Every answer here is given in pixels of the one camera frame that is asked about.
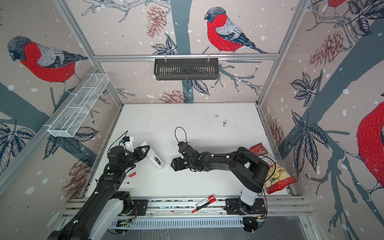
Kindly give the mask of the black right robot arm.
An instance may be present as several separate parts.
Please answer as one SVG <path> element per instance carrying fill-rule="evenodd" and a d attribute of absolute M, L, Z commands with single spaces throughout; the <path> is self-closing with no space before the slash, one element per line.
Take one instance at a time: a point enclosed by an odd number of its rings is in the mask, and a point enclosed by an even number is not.
<path fill-rule="evenodd" d="M 199 153 L 188 143 L 179 143 L 179 158 L 174 158 L 171 167 L 174 171 L 189 169 L 193 172 L 215 170 L 230 171 L 246 188 L 240 201 L 253 206 L 258 194 L 263 191 L 270 166 L 261 158 L 244 147 L 227 154 Z"/>

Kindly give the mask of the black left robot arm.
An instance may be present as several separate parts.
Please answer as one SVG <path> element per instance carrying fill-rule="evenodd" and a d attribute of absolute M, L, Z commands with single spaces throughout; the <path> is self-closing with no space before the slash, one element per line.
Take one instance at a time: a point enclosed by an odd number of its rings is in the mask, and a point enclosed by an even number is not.
<path fill-rule="evenodd" d="M 128 191 L 119 191 L 129 170 L 145 159 L 150 146 L 140 146 L 132 152 L 116 146 L 108 152 L 108 164 L 97 180 L 97 186 L 78 213 L 49 240 L 100 240 L 118 215 L 144 216 L 147 200 L 135 200 Z"/>

